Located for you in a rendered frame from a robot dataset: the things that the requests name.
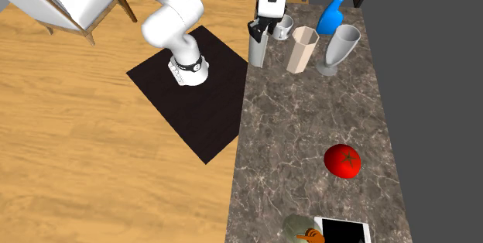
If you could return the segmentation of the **tall grey square vase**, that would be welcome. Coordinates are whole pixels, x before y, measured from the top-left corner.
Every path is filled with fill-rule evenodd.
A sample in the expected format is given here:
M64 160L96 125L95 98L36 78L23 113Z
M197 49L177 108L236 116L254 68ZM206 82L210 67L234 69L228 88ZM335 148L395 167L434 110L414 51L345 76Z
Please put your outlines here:
M249 37L248 62L254 67L263 67L268 38L269 36L267 32L262 34L260 43L258 43L252 36Z

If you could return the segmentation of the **grey mug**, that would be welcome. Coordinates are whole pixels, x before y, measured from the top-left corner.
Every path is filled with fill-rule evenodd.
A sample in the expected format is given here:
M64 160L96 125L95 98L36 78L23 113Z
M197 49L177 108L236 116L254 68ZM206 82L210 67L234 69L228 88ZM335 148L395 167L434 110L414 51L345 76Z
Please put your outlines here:
M276 40L285 40L289 37L289 32L293 27L293 18L284 15L282 20L276 24L272 32L272 38Z

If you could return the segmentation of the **beige hexagonal vase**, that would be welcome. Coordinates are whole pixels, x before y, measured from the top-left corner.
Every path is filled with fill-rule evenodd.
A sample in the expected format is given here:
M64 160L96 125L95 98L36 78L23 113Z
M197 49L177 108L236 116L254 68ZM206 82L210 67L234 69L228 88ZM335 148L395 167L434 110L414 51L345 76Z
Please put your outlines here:
M286 69L293 74L302 73L317 45L319 35L315 29L300 26L294 29L286 56Z

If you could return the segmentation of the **blue spray bottle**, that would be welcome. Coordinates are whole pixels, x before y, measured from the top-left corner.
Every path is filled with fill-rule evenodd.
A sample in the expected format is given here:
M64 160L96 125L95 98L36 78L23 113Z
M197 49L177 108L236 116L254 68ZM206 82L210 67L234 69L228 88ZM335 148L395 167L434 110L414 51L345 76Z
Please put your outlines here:
M344 15L339 11L343 0L333 0L325 8L317 23L316 32L319 35L333 35L337 27L342 23Z

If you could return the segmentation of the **grey footed glass vase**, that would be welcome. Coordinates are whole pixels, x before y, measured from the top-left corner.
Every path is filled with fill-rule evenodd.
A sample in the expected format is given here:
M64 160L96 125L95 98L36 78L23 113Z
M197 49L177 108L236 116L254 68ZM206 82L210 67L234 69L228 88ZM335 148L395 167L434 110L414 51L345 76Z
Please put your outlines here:
M317 64L319 73L323 76L334 76L337 73L337 65L355 48L360 38L361 33L355 26L338 26L327 44L325 57Z

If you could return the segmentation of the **dark robot stand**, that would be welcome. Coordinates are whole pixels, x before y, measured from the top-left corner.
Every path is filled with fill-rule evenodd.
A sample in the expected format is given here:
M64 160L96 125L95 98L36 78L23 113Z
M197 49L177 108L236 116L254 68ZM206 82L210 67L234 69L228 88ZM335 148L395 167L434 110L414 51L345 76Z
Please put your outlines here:
M190 32L210 65L205 82L180 86L161 50L126 74L203 163L209 163L239 133L248 63L199 26Z

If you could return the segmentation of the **red tomato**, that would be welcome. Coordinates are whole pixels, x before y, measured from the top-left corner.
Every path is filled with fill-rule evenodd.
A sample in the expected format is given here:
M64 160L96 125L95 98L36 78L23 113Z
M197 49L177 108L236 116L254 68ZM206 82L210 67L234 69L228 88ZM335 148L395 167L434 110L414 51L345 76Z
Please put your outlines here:
M337 144L324 153L324 164L335 176L351 179L357 176L361 169L361 157L349 145Z

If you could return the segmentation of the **green glass jar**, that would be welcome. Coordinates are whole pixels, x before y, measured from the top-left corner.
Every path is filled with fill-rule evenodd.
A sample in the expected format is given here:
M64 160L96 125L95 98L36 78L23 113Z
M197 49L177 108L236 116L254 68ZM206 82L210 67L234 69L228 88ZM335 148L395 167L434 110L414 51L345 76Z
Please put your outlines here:
M304 236L309 228L321 231L313 217L291 214L283 221L283 235L287 243L308 243L305 239L299 239L297 235Z

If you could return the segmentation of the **orange brown figure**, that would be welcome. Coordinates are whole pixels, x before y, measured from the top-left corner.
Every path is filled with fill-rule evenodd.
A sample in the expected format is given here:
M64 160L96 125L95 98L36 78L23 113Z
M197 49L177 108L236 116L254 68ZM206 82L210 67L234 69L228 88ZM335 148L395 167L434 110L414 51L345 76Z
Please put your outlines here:
M307 243L325 243L325 237L315 228L308 228L304 234L298 234L296 238Z

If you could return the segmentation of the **white tablet with black screen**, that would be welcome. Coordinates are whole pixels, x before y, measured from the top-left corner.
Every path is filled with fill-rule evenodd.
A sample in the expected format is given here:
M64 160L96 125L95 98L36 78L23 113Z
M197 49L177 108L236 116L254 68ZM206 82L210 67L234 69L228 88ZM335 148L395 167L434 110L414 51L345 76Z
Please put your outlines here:
M357 221L314 217L325 243L372 243L369 225Z

